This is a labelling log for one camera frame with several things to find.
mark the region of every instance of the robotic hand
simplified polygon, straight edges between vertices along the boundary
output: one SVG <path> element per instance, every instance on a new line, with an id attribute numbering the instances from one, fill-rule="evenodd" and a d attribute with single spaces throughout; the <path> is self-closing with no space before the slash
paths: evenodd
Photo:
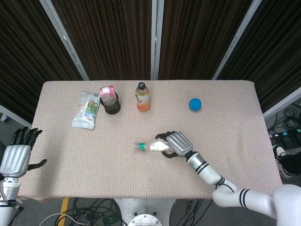
<path id="1" fill-rule="evenodd" d="M 14 133 L 0 165 L 0 226 L 10 225 L 23 210 L 23 207 L 16 204 L 20 188 L 19 178 L 27 171 L 40 168 L 47 162 L 43 159 L 40 163 L 29 164 L 32 148 L 42 130 L 31 129 L 25 135 L 27 129 L 24 127 Z M 14 208 L 18 209 L 18 212 L 12 219 Z"/>
<path id="2" fill-rule="evenodd" d="M 162 154 L 167 158 L 185 157 L 187 163 L 208 184 L 219 186 L 213 193 L 213 201 L 220 207 L 243 207 L 277 219 L 277 226 L 301 226 L 301 188 L 282 185 L 273 195 L 250 189 L 238 189 L 218 174 L 205 159 L 193 151 L 192 143 L 181 132 L 158 134 L 156 139 L 167 141 L 174 153 Z"/>

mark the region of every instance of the table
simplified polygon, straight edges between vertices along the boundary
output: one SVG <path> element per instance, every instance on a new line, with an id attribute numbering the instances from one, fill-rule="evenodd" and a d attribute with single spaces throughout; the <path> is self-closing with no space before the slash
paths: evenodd
<path id="1" fill-rule="evenodd" d="M 133 142 L 181 131 L 194 150 L 240 188 L 272 194 L 281 185 L 261 108 L 250 81 L 144 81 L 150 110 L 136 109 L 140 81 L 50 81 L 43 86 L 33 128 L 43 130 L 30 163 L 48 162 L 21 178 L 19 195 L 50 197 L 178 199 L 211 198 L 185 158 L 135 153 Z M 121 110 L 100 106 L 93 130 L 74 128 L 80 92 L 113 84 Z M 197 97 L 203 107 L 189 109 Z"/>

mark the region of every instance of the dark curtain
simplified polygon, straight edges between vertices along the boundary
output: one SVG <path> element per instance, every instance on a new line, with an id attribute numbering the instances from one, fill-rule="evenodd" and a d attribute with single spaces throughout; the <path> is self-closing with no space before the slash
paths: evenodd
<path id="1" fill-rule="evenodd" d="M 252 0 L 165 0 L 159 79 L 211 79 Z"/>
<path id="2" fill-rule="evenodd" d="M 31 123 L 44 82 L 81 77 L 38 0 L 2 0 L 0 18 L 0 104 Z"/>
<path id="3" fill-rule="evenodd" d="M 255 82 L 263 112 L 301 87 L 301 1 L 263 1 L 218 79 Z"/>
<path id="4" fill-rule="evenodd" d="M 151 0 L 53 0 L 91 80 L 148 80 Z"/>

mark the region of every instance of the small bottle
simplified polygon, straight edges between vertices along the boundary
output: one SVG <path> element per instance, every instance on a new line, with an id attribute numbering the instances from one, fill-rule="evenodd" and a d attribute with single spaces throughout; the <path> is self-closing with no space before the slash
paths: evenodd
<path id="1" fill-rule="evenodd" d="M 134 151 L 145 152 L 145 151 L 155 151 L 155 152 L 172 152 L 172 148 L 168 145 L 168 142 L 162 139 L 153 139 L 148 142 L 135 142 L 133 144 Z"/>
<path id="2" fill-rule="evenodd" d="M 150 108 L 150 91 L 144 82 L 140 82 L 136 88 L 137 108 L 145 112 Z"/>

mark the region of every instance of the gray floor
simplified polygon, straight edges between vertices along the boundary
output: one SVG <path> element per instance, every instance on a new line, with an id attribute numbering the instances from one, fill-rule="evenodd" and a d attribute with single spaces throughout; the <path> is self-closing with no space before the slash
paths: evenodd
<path id="1" fill-rule="evenodd" d="M 274 122 L 275 118 L 271 117 L 267 121 L 267 127 L 270 127 Z M 22 128 L 23 126 L 19 123 L 11 120 L 7 123 L 3 123 L 0 121 L 0 142 L 5 145 L 8 145 L 12 135 L 18 128 Z M 296 184 L 301 186 L 301 181 L 299 177 L 294 177 L 292 179 L 283 179 L 284 184 Z M 83 199 L 79 203 L 79 207 L 87 207 L 91 202 L 91 199 Z M 196 219 L 198 219 L 206 206 L 209 204 L 209 200 L 206 200 L 199 212 L 197 213 Z M 187 200 L 177 200 L 175 205 L 173 206 L 171 215 L 170 215 L 170 225 L 177 225 L 179 219 L 185 214 L 185 210 L 187 207 Z M 22 203 L 22 206 L 25 207 L 25 210 L 16 218 L 14 221 L 15 226 L 35 226 L 39 225 L 40 222 L 47 216 L 58 213 L 61 210 L 62 200 L 60 199 L 51 199 L 46 203 L 41 203 L 36 200 L 25 200 Z M 53 217 L 43 224 L 44 226 L 53 226 L 55 222 L 55 218 Z M 243 208 L 220 208 L 216 204 L 212 203 L 207 213 L 204 215 L 203 219 L 200 221 L 198 225 L 207 225 L 207 226 L 275 226 L 276 221 L 271 219 L 265 215 L 246 210 Z"/>

